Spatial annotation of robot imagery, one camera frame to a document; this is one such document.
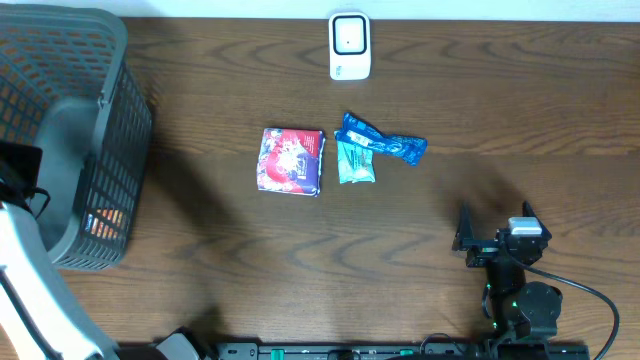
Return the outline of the teal snack packet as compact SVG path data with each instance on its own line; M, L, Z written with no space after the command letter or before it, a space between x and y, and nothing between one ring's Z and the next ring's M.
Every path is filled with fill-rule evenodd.
M337 142L338 174L341 184L376 181L374 152L346 142Z

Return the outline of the red purple snack packet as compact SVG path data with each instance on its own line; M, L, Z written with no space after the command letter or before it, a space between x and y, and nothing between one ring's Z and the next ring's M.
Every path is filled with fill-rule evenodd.
M321 130L266 128L256 166L257 188L317 197L325 141Z

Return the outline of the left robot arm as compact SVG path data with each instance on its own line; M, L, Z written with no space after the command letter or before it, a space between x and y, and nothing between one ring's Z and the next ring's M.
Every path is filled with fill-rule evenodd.
M115 359L117 344L53 267L27 204L39 192L41 157L1 143L1 327L20 359Z

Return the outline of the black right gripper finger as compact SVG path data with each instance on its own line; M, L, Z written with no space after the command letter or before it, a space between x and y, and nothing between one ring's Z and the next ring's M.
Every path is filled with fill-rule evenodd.
M468 207L463 204L460 208L459 221L452 243L453 251L467 251L473 246L474 235Z
M540 236L546 241L552 239L551 232L535 214L532 205L528 201L523 202L522 213L526 218L524 229L522 230L524 235Z

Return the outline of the small orange box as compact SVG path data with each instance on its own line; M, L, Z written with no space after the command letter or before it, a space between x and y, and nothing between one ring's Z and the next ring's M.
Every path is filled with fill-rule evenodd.
M97 214L89 214L85 230L101 239L117 240L126 225L126 215L116 209L97 209Z

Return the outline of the blue cookie packet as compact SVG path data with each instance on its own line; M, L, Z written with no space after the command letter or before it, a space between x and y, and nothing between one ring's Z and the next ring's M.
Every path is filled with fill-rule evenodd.
M342 128L335 133L335 138L375 153L400 158L411 166L419 164L428 147L425 138L384 134L351 113L344 114Z

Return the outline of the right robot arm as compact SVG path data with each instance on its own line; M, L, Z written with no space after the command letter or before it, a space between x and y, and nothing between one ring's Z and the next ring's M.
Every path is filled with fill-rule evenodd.
M470 212L461 207L452 249L466 254L467 267L486 270L482 309L494 323L494 334L478 346L483 357L551 357L548 340L557 334L563 295L554 286L527 281L525 275L551 238L527 202L522 215L509 218L491 239L474 235Z

